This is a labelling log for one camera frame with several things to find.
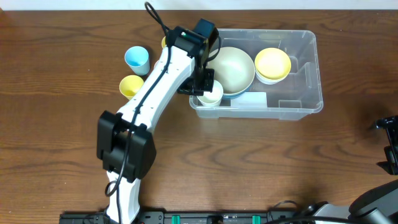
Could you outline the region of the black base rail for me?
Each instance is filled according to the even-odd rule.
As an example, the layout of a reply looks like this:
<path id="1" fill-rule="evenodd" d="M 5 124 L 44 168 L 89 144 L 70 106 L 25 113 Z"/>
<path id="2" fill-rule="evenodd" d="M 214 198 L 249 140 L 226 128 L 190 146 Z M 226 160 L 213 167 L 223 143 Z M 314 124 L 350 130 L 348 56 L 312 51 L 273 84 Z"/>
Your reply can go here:
<path id="1" fill-rule="evenodd" d="M 266 223 L 280 218 L 292 218 L 294 211 L 271 211 L 266 213 L 172 213 L 142 212 L 132 224 L 256 224 Z M 105 213 L 65 213 L 61 214 L 59 224 L 106 224 L 115 221 Z"/>

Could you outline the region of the beige bowl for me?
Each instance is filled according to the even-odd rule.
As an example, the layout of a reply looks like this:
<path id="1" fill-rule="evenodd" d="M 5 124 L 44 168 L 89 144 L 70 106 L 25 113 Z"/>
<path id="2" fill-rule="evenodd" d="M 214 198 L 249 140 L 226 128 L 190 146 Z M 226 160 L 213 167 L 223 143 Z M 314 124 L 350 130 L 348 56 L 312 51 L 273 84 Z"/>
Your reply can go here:
<path id="1" fill-rule="evenodd" d="M 218 55 L 208 62 L 215 71 L 214 78 L 221 83 L 224 93 L 236 93 L 251 85 L 255 77 L 252 58 L 236 47 L 222 47 Z"/>

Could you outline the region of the dark blue bowl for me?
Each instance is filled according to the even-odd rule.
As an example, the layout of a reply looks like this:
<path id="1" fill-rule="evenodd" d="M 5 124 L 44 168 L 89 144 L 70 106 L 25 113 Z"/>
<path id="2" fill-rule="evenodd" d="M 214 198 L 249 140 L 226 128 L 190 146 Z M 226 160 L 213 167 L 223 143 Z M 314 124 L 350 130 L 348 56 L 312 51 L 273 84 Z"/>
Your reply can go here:
<path id="1" fill-rule="evenodd" d="M 241 93 L 241 92 L 245 93 L 246 91 L 248 91 L 248 90 L 250 89 L 251 86 L 252 86 L 252 85 L 249 85 L 249 86 L 247 86 L 244 90 L 239 91 L 239 92 L 236 92 L 236 93 L 224 93 L 224 94 L 237 94 L 237 93 Z"/>
<path id="2" fill-rule="evenodd" d="M 237 94 L 224 94 L 222 96 L 222 99 L 223 100 L 232 100 L 232 99 L 240 97 L 242 94 L 243 94 L 243 92 L 237 93 Z"/>

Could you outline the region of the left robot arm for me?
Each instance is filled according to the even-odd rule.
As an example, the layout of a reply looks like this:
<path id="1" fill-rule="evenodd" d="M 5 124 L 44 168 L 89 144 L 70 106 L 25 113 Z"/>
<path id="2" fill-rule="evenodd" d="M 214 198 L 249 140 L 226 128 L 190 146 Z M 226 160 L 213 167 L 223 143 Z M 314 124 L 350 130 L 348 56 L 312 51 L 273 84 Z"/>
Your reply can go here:
<path id="1" fill-rule="evenodd" d="M 136 219 L 140 181 L 156 157 L 154 129 L 173 95 L 202 96 L 213 89 L 215 72 L 206 65 L 219 41 L 214 23 L 200 19 L 193 30 L 177 26 L 165 37 L 162 55 L 141 89 L 117 113 L 104 111 L 98 120 L 96 155 L 109 178 L 106 223 Z"/>

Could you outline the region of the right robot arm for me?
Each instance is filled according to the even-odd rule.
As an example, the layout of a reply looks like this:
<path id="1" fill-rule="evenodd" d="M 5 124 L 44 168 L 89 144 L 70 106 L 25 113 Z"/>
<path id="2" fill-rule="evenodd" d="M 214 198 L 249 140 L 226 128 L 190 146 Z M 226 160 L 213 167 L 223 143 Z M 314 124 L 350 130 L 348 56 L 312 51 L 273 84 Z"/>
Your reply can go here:
<path id="1" fill-rule="evenodd" d="M 389 145 L 384 148 L 386 160 L 377 165 L 390 175 L 397 175 L 397 116 L 382 118 L 375 128 L 384 129 Z M 318 203 L 308 208 L 307 215 L 343 218 L 365 223 L 397 223 L 397 181 L 373 188 L 359 196 L 349 207 Z"/>

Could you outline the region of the light blue cup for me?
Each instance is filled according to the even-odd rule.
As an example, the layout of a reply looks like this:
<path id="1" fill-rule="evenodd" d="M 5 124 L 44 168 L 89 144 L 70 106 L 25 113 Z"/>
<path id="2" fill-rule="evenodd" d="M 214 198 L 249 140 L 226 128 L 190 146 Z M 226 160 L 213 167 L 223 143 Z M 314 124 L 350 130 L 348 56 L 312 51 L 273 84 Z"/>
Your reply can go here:
<path id="1" fill-rule="evenodd" d="M 144 76 L 149 73 L 149 53 L 144 47 L 134 46 L 129 48 L 124 55 L 124 59 L 136 75 Z"/>

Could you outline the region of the pale green white cup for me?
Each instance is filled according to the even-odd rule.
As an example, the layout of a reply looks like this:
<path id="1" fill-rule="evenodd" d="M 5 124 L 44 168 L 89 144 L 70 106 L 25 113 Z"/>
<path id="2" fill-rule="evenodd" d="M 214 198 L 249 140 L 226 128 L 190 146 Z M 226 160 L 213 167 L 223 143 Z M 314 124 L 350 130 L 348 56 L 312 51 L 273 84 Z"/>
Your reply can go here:
<path id="1" fill-rule="evenodd" d="M 199 102 L 203 106 L 215 107 L 219 106 L 223 97 L 223 87 L 220 82 L 215 80 L 211 91 L 206 91 L 203 96 L 197 96 Z"/>

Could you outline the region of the yellow cup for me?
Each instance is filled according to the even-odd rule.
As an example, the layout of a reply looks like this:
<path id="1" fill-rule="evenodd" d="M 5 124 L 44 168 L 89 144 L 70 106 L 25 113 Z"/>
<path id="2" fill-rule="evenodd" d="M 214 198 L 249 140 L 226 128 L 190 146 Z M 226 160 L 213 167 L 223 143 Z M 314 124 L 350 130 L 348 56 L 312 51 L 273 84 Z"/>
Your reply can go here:
<path id="1" fill-rule="evenodd" d="M 137 75 L 128 75 L 124 77 L 119 84 L 119 91 L 127 99 L 131 100 L 141 89 L 144 80 Z"/>
<path id="2" fill-rule="evenodd" d="M 162 48 L 166 47 L 166 37 L 163 37 L 163 39 L 161 41 L 161 46 L 162 46 Z"/>

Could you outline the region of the white bowl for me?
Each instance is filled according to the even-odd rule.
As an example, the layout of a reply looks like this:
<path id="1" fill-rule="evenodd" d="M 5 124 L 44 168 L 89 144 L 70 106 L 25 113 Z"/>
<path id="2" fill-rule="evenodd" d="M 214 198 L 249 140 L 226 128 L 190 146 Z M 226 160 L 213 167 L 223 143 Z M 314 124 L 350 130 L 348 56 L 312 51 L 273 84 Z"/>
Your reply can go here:
<path id="1" fill-rule="evenodd" d="M 267 79 L 267 78 L 264 78 L 264 77 L 257 77 L 257 79 L 258 79 L 261 83 L 266 84 L 266 85 L 275 85 L 276 83 L 279 83 L 279 82 L 281 82 L 282 80 L 284 80 L 284 79 L 270 80 L 270 79 Z"/>

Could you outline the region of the clear plastic storage container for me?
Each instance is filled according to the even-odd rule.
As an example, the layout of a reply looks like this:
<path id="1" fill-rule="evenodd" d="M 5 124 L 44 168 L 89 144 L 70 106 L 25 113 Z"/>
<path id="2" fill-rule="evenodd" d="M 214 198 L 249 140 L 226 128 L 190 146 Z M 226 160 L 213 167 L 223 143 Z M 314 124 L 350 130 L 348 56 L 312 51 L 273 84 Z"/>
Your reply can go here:
<path id="1" fill-rule="evenodd" d="M 197 97 L 190 106 L 200 118 L 271 118 L 300 120 L 323 109 L 317 40 L 309 30 L 220 29 L 221 41 L 212 48 L 236 47 L 251 58 L 266 48 L 283 50 L 292 62 L 287 78 L 266 85 L 257 78 L 248 91 L 215 107 L 203 106 Z"/>

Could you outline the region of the yellow bowl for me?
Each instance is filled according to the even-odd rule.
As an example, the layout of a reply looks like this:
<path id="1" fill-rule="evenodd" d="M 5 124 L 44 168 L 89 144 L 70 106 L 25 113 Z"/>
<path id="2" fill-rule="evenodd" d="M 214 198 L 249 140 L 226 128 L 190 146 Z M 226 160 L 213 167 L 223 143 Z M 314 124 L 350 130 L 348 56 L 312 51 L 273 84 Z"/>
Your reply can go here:
<path id="1" fill-rule="evenodd" d="M 281 49 L 266 48 L 261 50 L 254 60 L 256 71 L 269 80 L 285 78 L 292 68 L 289 56 Z"/>

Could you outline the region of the grey bowl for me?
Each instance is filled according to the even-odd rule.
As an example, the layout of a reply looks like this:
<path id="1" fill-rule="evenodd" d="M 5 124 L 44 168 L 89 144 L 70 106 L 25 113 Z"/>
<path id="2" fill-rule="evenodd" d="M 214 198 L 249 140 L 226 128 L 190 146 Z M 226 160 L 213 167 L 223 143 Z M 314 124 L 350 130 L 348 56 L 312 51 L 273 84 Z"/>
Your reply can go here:
<path id="1" fill-rule="evenodd" d="M 278 82 L 281 82 L 285 78 L 287 78 L 288 73 L 285 73 L 283 70 L 281 72 L 274 72 L 274 71 L 262 71 L 256 69 L 256 77 L 257 79 L 267 85 L 273 85 Z"/>

